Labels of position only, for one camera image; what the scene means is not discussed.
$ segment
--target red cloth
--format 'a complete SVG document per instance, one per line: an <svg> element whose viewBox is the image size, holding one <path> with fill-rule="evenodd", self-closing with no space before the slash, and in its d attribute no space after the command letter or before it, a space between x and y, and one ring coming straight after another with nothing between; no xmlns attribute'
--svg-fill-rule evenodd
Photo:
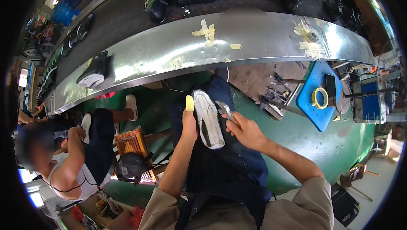
<svg viewBox="0 0 407 230"><path fill-rule="evenodd" d="M113 91L113 92L110 92L110 93L107 93L107 94L103 94L102 97L103 97L103 99L107 99L107 98L111 98L111 97L114 96L115 94L116 94L116 91Z"/></svg>
<svg viewBox="0 0 407 230"><path fill-rule="evenodd" d="M141 217L143 217L145 209L140 210L140 208L136 205L134 210L132 211L133 216L130 217L129 223L134 227L134 230L137 230L140 226Z"/></svg>

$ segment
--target conveyor belt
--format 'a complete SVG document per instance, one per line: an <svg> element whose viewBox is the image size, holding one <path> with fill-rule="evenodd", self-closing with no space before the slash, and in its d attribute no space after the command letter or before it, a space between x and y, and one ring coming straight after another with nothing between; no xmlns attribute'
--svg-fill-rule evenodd
<svg viewBox="0 0 407 230"><path fill-rule="evenodd" d="M322 1L324 0L302 0L295 14L328 20L322 11ZM56 85L97 53L156 26L143 11L144 2L145 0L107 0L95 9L95 20L88 37L75 45L68 57L59 60ZM170 6L163 24L197 15L224 12L234 6L252 6L263 11L284 13L279 0L218 0L187 7L190 14L185 13L185 8Z"/></svg>

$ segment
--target khaki sleeve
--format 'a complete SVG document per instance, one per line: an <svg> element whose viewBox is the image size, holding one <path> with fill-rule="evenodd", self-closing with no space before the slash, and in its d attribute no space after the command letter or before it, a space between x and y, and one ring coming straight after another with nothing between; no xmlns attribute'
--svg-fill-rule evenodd
<svg viewBox="0 0 407 230"><path fill-rule="evenodd" d="M166 229L178 220L180 210L175 197L155 188L141 218L139 230Z"/></svg>
<svg viewBox="0 0 407 230"><path fill-rule="evenodd" d="M302 184L292 202L314 213L321 221L329 222L333 229L331 186L322 177L313 177Z"/></svg>

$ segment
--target blue pegboard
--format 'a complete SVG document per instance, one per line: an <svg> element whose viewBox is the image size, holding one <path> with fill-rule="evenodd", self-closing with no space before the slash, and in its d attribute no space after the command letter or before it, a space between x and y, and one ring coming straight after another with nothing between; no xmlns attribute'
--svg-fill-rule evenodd
<svg viewBox="0 0 407 230"><path fill-rule="evenodd" d="M312 92L318 87L325 87L325 74L331 74L335 76L335 88L336 88L336 100L338 101L339 95L342 90L342 84L338 77L333 72L332 68L326 63L326 61L316 61L308 79L305 81L300 93L297 96L296 103L304 114L311 120L311 122L321 132L324 132L331 120L332 114L335 111L334 107L327 107L325 109L317 109L312 105ZM323 96L320 92L317 93L317 100L319 104L323 103Z"/></svg>

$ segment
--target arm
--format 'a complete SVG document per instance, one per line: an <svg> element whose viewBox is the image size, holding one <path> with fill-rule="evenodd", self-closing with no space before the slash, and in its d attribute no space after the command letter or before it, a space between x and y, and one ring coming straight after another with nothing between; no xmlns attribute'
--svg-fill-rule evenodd
<svg viewBox="0 0 407 230"><path fill-rule="evenodd" d="M158 187L167 194L179 198L188 171L192 149L198 138L197 123L192 111L184 110L182 114L182 134L174 153L165 169Z"/></svg>
<svg viewBox="0 0 407 230"><path fill-rule="evenodd" d="M18 122L28 124L34 121L34 118L28 117L28 115L25 114L21 109L18 109Z"/></svg>
<svg viewBox="0 0 407 230"><path fill-rule="evenodd" d="M82 138L86 137L85 131L80 127L73 127L68 131L68 143L66 151L69 151L68 157L59 166L53 174L52 182L54 186L63 191L73 188L76 184L76 176L79 170L85 163L84 146L82 145Z"/></svg>
<svg viewBox="0 0 407 230"><path fill-rule="evenodd" d="M68 145L66 143L68 142L68 138L65 138L65 140L62 141L61 143L61 148L57 151L54 152L54 155L58 155L60 153L68 153Z"/></svg>
<svg viewBox="0 0 407 230"><path fill-rule="evenodd" d="M233 112L233 115L242 128L226 121L226 131L231 131L244 146L271 157L301 183L317 176L324 178L322 171L311 160L269 140L254 121L246 119L238 112Z"/></svg>

